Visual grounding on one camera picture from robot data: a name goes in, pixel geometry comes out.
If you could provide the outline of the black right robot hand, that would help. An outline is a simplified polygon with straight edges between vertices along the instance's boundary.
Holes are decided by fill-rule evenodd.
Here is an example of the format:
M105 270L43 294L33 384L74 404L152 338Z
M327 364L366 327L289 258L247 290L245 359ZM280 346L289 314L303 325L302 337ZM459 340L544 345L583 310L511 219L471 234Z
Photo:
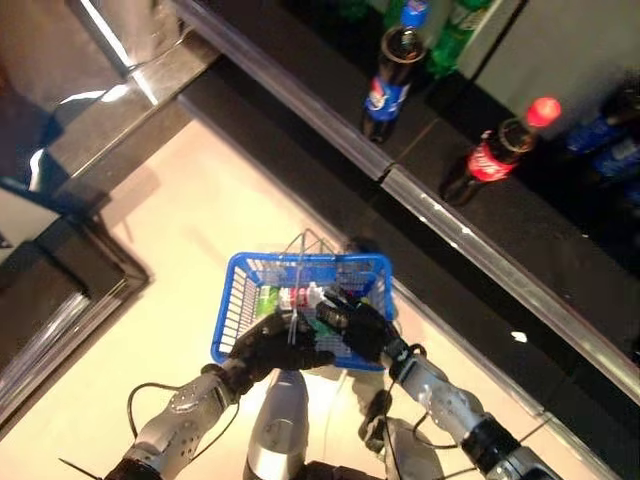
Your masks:
M410 355L408 344L391 322L369 303L346 292L327 293L316 305L316 317L368 362L391 368Z

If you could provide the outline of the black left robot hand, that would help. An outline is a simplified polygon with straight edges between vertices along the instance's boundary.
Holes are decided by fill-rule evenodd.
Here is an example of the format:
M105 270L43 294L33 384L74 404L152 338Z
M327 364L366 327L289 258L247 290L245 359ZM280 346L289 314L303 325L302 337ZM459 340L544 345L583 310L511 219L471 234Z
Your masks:
M306 318L276 310L237 339L221 369L221 378L236 397L274 369L309 370L331 365L335 356L318 350L316 331Z

